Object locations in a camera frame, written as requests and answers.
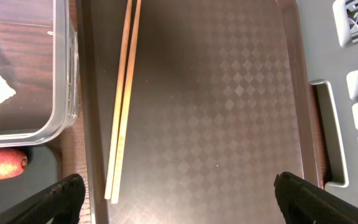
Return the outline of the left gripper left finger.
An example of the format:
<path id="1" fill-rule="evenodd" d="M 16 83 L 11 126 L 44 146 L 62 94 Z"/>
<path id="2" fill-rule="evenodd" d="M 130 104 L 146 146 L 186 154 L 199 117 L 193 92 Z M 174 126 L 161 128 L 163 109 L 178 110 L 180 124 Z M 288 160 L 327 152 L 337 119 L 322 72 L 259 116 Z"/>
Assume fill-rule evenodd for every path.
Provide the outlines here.
<path id="1" fill-rule="evenodd" d="M 71 174 L 0 213 L 0 224 L 78 224 L 86 187 L 80 174 Z"/>

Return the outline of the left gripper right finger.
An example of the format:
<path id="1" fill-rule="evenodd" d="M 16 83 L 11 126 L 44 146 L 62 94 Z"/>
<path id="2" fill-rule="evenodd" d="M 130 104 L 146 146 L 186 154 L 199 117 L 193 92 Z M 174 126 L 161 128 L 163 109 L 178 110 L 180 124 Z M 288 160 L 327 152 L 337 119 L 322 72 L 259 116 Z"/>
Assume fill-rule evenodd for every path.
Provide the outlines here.
<path id="1" fill-rule="evenodd" d="M 278 174 L 275 198 L 286 223 L 358 223 L 358 208 L 290 173 Z"/>

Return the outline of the orange carrot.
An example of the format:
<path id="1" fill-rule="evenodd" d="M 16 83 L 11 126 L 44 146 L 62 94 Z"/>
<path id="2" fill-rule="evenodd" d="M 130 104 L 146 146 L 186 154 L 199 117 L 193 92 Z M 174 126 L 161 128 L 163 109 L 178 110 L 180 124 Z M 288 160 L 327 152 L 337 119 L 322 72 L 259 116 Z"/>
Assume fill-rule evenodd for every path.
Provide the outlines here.
<path id="1" fill-rule="evenodd" d="M 0 148 L 0 180 L 21 175 L 28 165 L 27 155 L 12 148 Z"/>

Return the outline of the wooden chopstick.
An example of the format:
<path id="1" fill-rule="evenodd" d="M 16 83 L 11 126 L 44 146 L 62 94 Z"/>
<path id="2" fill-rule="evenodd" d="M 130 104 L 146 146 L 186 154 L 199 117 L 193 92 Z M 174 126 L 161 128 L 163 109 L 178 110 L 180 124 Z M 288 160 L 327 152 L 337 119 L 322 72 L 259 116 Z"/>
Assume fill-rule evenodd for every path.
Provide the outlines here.
<path id="1" fill-rule="evenodd" d="M 137 39 L 139 33 L 140 10 L 142 0 L 137 0 L 134 23 L 132 28 L 131 45 L 129 49 L 129 58 L 126 70 L 126 82 L 122 102 L 122 111 L 120 118 L 120 130 L 117 142 L 116 165 L 114 167 L 114 178 L 112 182 L 111 203 L 117 204 L 119 201 L 119 192 L 121 186 L 122 167 L 124 162 L 124 150 L 126 143 L 127 125 L 129 120 L 129 107 L 131 102 L 132 82 L 134 79 L 135 56 L 137 50 Z"/>
<path id="2" fill-rule="evenodd" d="M 119 125 L 121 117 L 121 106 L 124 89 L 124 78 L 126 74 L 126 58 L 129 43 L 129 34 L 131 30 L 131 13 L 132 13 L 132 0 L 127 1 L 126 13 L 124 19 L 124 27 L 122 32 L 121 51 L 119 57 L 119 68 L 117 73 L 116 83 L 116 95 L 114 100 L 114 110 L 111 128 L 111 141 L 109 148 L 109 161 L 108 161 L 108 173 L 106 177 L 106 187 L 104 198 L 112 201 L 113 196 L 113 180 L 114 180 L 114 169 L 116 165 L 116 153 L 117 153 L 117 142 L 119 135 Z"/>

